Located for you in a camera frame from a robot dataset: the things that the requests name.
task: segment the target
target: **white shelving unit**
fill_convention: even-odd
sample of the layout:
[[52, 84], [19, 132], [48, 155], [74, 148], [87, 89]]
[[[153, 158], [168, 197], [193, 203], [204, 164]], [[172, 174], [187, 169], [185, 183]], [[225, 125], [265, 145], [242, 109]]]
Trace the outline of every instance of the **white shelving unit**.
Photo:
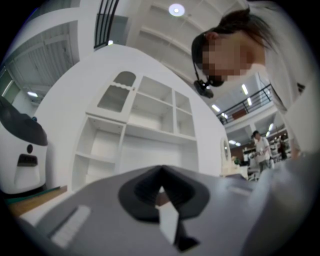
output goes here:
[[118, 122], [86, 116], [74, 153], [73, 191], [116, 173], [124, 128]]
[[[103, 86], [105, 91], [100, 89], [88, 108], [74, 147], [72, 191], [147, 166], [174, 165], [198, 171], [189, 99], [151, 78], [138, 75], [136, 84], [132, 82], [135, 75], [127, 75], [114, 79], [112, 93], [110, 84]], [[130, 81], [130, 88], [122, 84]]]

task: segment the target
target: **balcony railing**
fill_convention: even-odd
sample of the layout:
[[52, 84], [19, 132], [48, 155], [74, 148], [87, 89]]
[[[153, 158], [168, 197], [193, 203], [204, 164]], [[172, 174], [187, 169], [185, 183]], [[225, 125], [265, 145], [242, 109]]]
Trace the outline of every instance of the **balcony railing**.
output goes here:
[[101, 0], [96, 18], [94, 48], [107, 46], [119, 0]]
[[217, 117], [225, 125], [241, 118], [272, 101], [271, 84], [247, 97], [247, 99], [222, 111]]

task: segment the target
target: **white robot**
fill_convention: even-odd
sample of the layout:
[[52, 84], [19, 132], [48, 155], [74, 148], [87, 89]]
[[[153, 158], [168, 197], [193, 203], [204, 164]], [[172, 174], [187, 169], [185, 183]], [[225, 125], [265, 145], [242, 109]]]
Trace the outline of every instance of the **white robot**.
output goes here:
[[46, 182], [47, 134], [0, 96], [0, 190], [19, 194]]

